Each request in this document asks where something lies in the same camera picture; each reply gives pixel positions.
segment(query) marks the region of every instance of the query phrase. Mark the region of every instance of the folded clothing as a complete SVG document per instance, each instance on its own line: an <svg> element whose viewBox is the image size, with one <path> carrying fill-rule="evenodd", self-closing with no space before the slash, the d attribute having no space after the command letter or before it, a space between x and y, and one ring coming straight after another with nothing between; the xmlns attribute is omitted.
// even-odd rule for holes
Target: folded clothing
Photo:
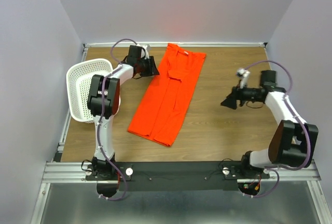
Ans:
<svg viewBox="0 0 332 224"><path fill-rule="evenodd" d="M206 54L168 44L128 127L130 133L171 146L181 129Z"/></svg>

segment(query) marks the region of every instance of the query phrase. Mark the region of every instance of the wall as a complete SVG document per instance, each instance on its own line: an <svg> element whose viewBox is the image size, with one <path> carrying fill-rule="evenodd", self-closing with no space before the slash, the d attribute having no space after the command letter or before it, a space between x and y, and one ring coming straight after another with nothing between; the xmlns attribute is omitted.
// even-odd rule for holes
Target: wall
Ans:
<svg viewBox="0 0 332 224"><path fill-rule="evenodd" d="M270 59L289 68L294 79L291 101L320 130L314 157L332 211L331 20L330 0L293 0L267 51ZM283 75L279 75L280 82L287 80Z"/></svg>
<svg viewBox="0 0 332 224"><path fill-rule="evenodd" d="M61 0L83 43L265 42L292 0Z"/></svg>
<svg viewBox="0 0 332 224"><path fill-rule="evenodd" d="M0 9L0 223L30 223L82 45L59 0L0 0Z"/></svg>

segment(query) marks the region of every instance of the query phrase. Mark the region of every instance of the floor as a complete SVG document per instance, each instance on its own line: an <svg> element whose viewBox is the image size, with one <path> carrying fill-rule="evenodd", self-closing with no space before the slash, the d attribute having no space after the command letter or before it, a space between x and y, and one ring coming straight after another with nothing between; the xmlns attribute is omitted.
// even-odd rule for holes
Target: floor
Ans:
<svg viewBox="0 0 332 224"><path fill-rule="evenodd" d="M150 55L157 65L165 47L153 47ZM151 78L129 80L121 86L121 107L114 119L113 143L117 161L213 161L224 158L241 159L248 150L262 150L276 130L270 110L243 106L237 110L220 106L236 86L239 67L266 60L262 47L190 47L190 51L206 53L182 129L172 147L164 147L127 132L127 127L143 97ZM112 62L109 48L89 48L87 60L105 58ZM128 48L116 48L114 55L123 59ZM251 68L249 87L257 87L261 70L268 63ZM62 162L91 159L95 149L94 125L70 121L61 158Z"/></svg>

